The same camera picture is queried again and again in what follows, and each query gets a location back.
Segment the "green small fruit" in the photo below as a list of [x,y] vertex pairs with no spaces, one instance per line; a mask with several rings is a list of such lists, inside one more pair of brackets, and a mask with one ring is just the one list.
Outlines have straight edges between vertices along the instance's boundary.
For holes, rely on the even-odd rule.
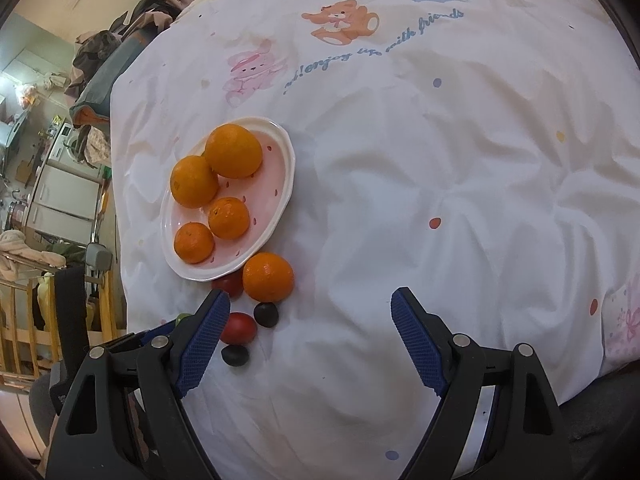
[[193,314],[191,313],[180,313],[176,318],[175,318],[175,327],[178,327],[179,324],[181,322],[183,322],[184,320],[187,320],[188,318],[192,318]]

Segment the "red cherry tomato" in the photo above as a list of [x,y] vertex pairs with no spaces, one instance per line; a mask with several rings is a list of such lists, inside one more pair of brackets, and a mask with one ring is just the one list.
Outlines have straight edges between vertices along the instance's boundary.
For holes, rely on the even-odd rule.
[[210,283],[212,289],[226,292],[231,299],[238,298],[243,293],[243,272],[241,270],[216,278]]
[[220,335],[225,344],[245,346],[250,344],[257,335],[257,323],[254,318],[243,312],[232,312]]

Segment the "small orange tangerine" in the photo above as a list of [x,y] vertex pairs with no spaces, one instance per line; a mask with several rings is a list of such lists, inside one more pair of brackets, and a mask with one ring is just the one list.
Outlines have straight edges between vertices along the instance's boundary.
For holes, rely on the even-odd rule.
[[176,232],[174,252],[185,263],[198,264],[215,251],[215,239],[208,226],[201,222],[188,222]]

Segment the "bumpy orange mandarin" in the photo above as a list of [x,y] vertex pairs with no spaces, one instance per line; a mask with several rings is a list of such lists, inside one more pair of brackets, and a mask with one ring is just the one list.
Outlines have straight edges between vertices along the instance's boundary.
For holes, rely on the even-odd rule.
[[236,240],[250,227],[247,206],[236,197],[221,197],[212,203],[208,212],[208,226],[222,240]]

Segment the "large smooth orange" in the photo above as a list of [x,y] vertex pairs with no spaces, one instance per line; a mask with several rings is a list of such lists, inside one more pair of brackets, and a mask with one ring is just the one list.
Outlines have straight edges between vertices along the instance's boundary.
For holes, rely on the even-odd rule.
[[172,168],[169,187],[171,196],[180,206],[195,209],[214,199],[219,182],[204,156],[188,155]]

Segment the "large oval orange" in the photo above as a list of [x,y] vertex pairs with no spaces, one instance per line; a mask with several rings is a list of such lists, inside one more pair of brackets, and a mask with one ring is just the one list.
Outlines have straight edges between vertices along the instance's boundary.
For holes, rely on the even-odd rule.
[[247,128],[224,124],[208,136],[204,157],[216,174],[228,179],[245,179],[262,166],[262,146]]

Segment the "wooden drying rack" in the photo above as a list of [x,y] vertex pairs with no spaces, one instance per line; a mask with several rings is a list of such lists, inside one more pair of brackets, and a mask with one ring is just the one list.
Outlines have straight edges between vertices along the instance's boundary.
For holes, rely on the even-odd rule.
[[[26,392],[42,372],[62,359],[54,284],[58,268],[9,252],[1,257],[12,272],[1,280],[1,385]],[[84,281],[90,344],[122,335],[114,272],[88,268]]]

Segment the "dark plum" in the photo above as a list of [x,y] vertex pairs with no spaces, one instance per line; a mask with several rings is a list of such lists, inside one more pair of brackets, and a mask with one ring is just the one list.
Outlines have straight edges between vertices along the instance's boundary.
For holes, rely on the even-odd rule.
[[221,352],[221,359],[231,367],[241,367],[250,360],[250,352],[242,344],[228,344]]
[[254,307],[255,322],[265,328],[273,328],[280,320],[279,309],[273,302],[260,302]]

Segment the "white cabinet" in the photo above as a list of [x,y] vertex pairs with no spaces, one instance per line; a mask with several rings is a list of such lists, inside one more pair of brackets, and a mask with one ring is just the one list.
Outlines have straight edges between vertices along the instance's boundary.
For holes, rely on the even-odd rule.
[[101,191],[98,182],[44,165],[29,195],[26,226],[42,235],[88,244]]

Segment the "white washing machine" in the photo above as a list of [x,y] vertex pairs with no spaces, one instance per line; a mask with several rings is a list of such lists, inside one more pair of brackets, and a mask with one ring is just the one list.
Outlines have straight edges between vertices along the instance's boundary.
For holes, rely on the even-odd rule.
[[84,155],[81,154],[80,150],[79,130],[70,122],[64,122],[58,128],[47,161],[58,162],[67,166],[85,162]]

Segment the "grey orange cushion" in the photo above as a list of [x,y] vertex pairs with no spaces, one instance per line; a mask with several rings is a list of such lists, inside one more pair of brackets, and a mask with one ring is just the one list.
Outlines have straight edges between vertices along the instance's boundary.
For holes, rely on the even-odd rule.
[[135,30],[98,68],[70,108],[70,119],[76,128],[85,125],[101,128],[110,123],[115,81],[156,36],[157,30],[151,25]]

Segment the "white cartoon print bedsheet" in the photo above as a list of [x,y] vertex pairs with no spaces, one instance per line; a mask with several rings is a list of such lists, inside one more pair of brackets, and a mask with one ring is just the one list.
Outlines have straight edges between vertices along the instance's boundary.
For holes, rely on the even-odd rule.
[[269,242],[295,288],[240,368],[184,400],[226,479],[395,479],[437,406],[390,316],[537,351],[560,402],[639,357],[639,70],[597,0],[205,0],[114,84],[128,324],[198,307],[162,252],[174,163],[280,124]]

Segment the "pile of clothes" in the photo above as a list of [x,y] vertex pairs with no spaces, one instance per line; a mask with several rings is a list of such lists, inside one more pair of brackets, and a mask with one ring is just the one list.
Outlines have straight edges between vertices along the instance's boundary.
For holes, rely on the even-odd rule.
[[157,34],[168,29],[194,0],[140,0],[131,11],[112,21],[107,29],[84,32],[74,40],[75,55],[70,83],[64,93],[77,100],[82,90],[115,50],[134,32],[151,27]]

